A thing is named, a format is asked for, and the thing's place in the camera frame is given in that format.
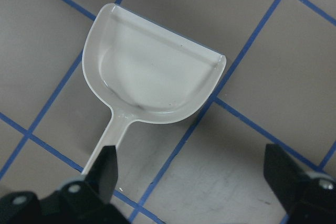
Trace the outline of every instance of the scoop handle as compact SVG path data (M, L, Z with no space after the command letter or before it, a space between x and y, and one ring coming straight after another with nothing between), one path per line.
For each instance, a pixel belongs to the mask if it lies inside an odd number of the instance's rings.
M112 119L105 128L96 148L93 150L88 162L86 163L82 174L87 174L97 159L100 151L106 145L115 145L118 149L127 128L134 121L132 117L121 113L120 111L112 111Z

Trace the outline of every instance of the white plastic scoop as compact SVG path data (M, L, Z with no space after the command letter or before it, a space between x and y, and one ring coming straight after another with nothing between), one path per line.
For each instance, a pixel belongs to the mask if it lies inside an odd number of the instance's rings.
M105 5L87 37L82 66L112 119L87 162L118 146L128 126L173 123L196 112L215 88L226 58L116 4Z

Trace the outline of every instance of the grid pattern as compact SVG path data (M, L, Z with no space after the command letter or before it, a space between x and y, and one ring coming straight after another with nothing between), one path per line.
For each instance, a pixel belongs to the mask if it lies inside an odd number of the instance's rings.
M80 5L76 4L74 1L72 1L72 0L62 0L62 1L64 1L65 3L67 3L68 5L70 5L71 7L75 8L77 11L81 12L83 15L85 15L86 17L88 17L90 20L94 20L96 18L94 14L90 13L85 8L83 8ZM122 4L122 1L123 0L116 0L115 3ZM202 107L202 109L199 111L198 115L196 116L195 121L187 129L187 131L185 132L185 134L183 135L183 137L181 138L181 140L179 141L179 143L176 145L175 149L170 154L170 156L168 157L168 159L166 160L166 162L164 163L164 165L161 167L161 169L159 170L159 172L157 173L157 175L155 176L155 178L153 179L153 181L148 185L147 189L143 193L143 195L140 198L140 200L138 202L135 202L135 201L129 199L127 196L123 195L122 193L120 193L118 191L114 192L114 195L116 197L118 197L120 200L124 201L126 204L128 204L132 208L134 208L133 212L129 216L129 220L131 222L134 221L134 219L136 218L136 216L138 215L138 213L142 213L145 216L149 217L151 220L153 220L155 223L164 223L154 213L152 213L149 210L147 210L146 208L144 208L144 204L146 203L146 201L148 200L148 198L152 194L152 192L155 189L155 187L160 182L160 180L163 177L163 175L165 174L165 172L168 170L168 168L169 168L171 162L173 161L174 157L183 148L184 144L188 141L189 137L192 135L192 133L194 132L194 130L197 128L197 126L199 125L200 121L202 120L202 118L204 117L204 115L206 114L206 112L208 111L208 109L210 108L210 106L213 103L218 104L223 109L225 109L226 111L228 111L229 113L231 113L233 116L239 118L241 121L243 121L245 124L247 124L248 126L250 126L252 129L254 129L255 131L259 132L261 135L263 135L264 137L266 137L267 139L269 139L271 142L277 143L277 144L281 145L288 153L290 153L292 156L294 156L295 158L297 158L298 160L300 160L301 162L303 162L304 164L306 164L308 167L310 167L310 168L312 168L312 169L314 169L314 170L316 170L318 172L324 172L323 171L324 167L326 166L326 164L328 163L328 161L330 160L330 158L333 156L334 152L336 151L336 141L330 147L329 151L325 154L325 156L324 156L323 160L320 162L320 164L319 165L315 165L312 161L310 161L309 159L307 159L306 157L304 157L303 155L301 155L299 152L297 152L296 150L294 150L293 148L291 148L289 145L287 145L284 142L282 142L280 139L276 138L275 136L273 136L272 134L270 134L269 132L267 132L265 129L263 129L258 124L254 123L248 117L242 115L240 112L238 112L237 110L235 110L233 107L231 107L230 105L228 105L226 102L224 102L223 100L221 100L218 97L218 94L223 89L223 87L225 86L225 84L227 83L227 81L229 80L229 78L232 76L232 74L234 73L234 71L236 70L236 68L238 67L238 65L240 64L240 62L244 58L244 56L246 55L247 51L249 50L249 48L251 47L251 45L254 43L255 39L258 37L260 31L263 29L263 27L265 26L265 24L267 23L267 21L269 20L269 18L271 17L271 15L273 14L273 12L276 10L276 8L278 7L278 5L279 5L279 3L281 1L282 0L274 0L273 3L271 4L271 6L268 8L268 10L266 11L266 13L264 14L264 16L262 17L262 19L260 20L259 24L257 25L257 27L255 28L255 30L253 31L253 33L251 34L251 36L246 41L246 43L243 46L243 48L241 49L240 53L238 54L238 56L236 57L236 59L233 61L233 63L231 64L230 68L226 71L225 75L223 76L223 78L220 81L220 83L217 85L217 87L214 90L214 92L211 94L211 96L206 101L206 103L204 104L204 106ZM336 19L333 18L332 16L330 16L329 14L327 14L326 12L324 12L322 9L318 8L316 5L314 5L313 3L311 3L308 0L299 0L299 1L301 1L304 5L306 5L308 8L310 8L311 10L313 10L314 12L316 12L317 14L319 14L325 20L327 20L328 22L330 22L331 24L333 24L334 26L336 26ZM6 115L4 115L3 113L0 113L0 118L4 122L6 122L8 125L10 125L11 127L13 127L14 129L16 129L17 131L19 131L20 133L22 133L24 135L23 138L18 143L18 145L16 146L16 148L14 149L14 151L12 152L12 154L10 155L10 157L7 160L7 162L5 163L5 165L0 170L0 179L3 178L3 176L5 175L5 173L7 172L7 170L10 168L11 164L13 163L13 161L15 160L15 158L17 157L17 155L20 153L20 151L22 150L22 148L24 147L24 145L29 140L33 141L36 144L38 144L39 146L41 146L42 148L44 148L45 150L47 150L49 153L55 155L57 158L59 158L60 160L62 160L66 164L68 164L73 169L75 169L77 171L82 171L82 167L80 165L76 164L70 158L68 158L67 156L65 156L62 153L60 153L59 151L57 151L52 146L46 144L43 140L39 139L37 136L35 136L33 134L34 130L36 129L36 127L38 126L38 124L40 123L40 121L42 120L42 118L44 117L44 115L47 113L48 109L51 107L51 105L53 104L53 102L57 99L57 96L61 92L62 88L65 86L65 84L70 79L70 77L73 74L73 72L76 70L76 68L80 64L81 57L82 57L82 52L80 52L80 54L77 56L77 58L75 59L75 61L72 63L72 65L68 69L67 73L64 75L64 77L62 78L62 80L60 81L60 83L57 85L56 89L54 90L54 92L52 93L52 95L50 96L50 98L48 99L48 101L45 103L45 105L43 106L43 108L41 109L41 111L38 113L38 115L36 116L35 120L33 121L33 123L30 125L30 127L28 129L25 129L24 127L20 126L18 123L16 123L15 121L11 120L9 117L7 117ZM284 219L281 221L281 223L285 223L285 222L286 222L286 217L284 217Z

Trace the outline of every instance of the gray floor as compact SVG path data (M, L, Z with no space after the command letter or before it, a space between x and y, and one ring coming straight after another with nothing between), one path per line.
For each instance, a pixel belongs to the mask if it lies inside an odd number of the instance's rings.
M336 176L335 0L0 0L0 196L80 174L111 116L81 51L115 1L227 58L204 115L127 131L112 202L133 223L280 223L271 142Z

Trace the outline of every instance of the black plastic part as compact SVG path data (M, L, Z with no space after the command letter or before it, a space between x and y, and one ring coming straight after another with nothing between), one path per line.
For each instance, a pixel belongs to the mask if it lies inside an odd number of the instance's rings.
M115 146L104 146L84 181L108 203L118 180L117 151Z
M25 200L15 204L14 199L21 197ZM36 195L30 191L19 191L7 194L0 199L0 223L38 222L41 208Z
M335 181L310 178L279 145L266 145L264 177L289 215L287 224L336 223Z
M118 179L117 167L115 147L105 146L84 180L72 181L40 201L29 191L2 197L0 224L129 224L109 203Z
M286 212L302 197L310 177L276 144L267 144L264 177Z

